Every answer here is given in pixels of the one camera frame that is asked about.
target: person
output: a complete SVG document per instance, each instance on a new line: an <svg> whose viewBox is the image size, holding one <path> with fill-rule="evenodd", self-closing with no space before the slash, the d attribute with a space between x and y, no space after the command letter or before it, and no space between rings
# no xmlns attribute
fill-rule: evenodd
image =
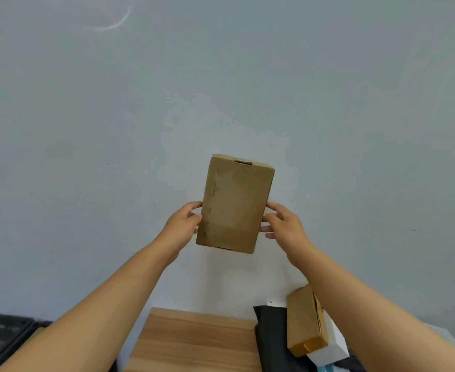
<svg viewBox="0 0 455 372"><path fill-rule="evenodd" d="M107 281L15 353L0 372L108 371L164 269L197 232L190 202ZM268 202L260 231L299 269L368 372L455 372L455 347L318 250L298 216Z"/></svg>

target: hand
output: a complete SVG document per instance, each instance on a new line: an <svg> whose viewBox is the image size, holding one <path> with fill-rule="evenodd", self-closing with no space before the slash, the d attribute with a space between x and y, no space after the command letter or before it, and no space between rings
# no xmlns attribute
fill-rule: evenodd
<svg viewBox="0 0 455 372"><path fill-rule="evenodd" d="M155 238L153 244L158 244L159 249L166 253L168 265L176 259L191 237L198 232L196 227L200 223L202 215L195 214L192 210L201 206L202 201L188 202L169 217L166 225Z"/></svg>
<svg viewBox="0 0 455 372"><path fill-rule="evenodd" d="M266 206L276 213L264 214L262 222L268 222L269 226L261 226L260 232L266 232L265 237L269 239L276 239L286 252L288 260L299 269L299 256L313 245L308 240L298 215L275 202L267 202Z"/></svg>

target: white wall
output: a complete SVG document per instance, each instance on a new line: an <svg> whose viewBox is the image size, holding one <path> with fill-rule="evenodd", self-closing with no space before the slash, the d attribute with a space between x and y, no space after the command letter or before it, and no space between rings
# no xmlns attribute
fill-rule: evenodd
<svg viewBox="0 0 455 372"><path fill-rule="evenodd" d="M0 312L74 306L213 153L273 165L319 248L455 336L455 0L0 0ZM192 242L147 309L303 282L271 241Z"/></svg>

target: wooden table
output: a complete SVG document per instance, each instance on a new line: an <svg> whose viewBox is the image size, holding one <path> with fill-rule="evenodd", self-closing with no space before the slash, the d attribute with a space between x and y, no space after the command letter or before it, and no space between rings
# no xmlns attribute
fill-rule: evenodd
<svg viewBox="0 0 455 372"><path fill-rule="evenodd" d="M261 372L256 321L153 308L125 372Z"/></svg>

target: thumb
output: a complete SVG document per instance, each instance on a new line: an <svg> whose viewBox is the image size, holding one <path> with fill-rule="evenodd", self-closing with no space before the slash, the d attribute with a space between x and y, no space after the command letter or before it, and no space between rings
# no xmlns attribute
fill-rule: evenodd
<svg viewBox="0 0 455 372"><path fill-rule="evenodd" d="M272 228L279 226L280 222L282 222L276 213L265 213L264 218L272 226Z"/></svg>
<svg viewBox="0 0 455 372"><path fill-rule="evenodd" d="M193 227L198 226L200 221L202 220L202 214L195 214L188 218L188 221L191 223Z"/></svg>

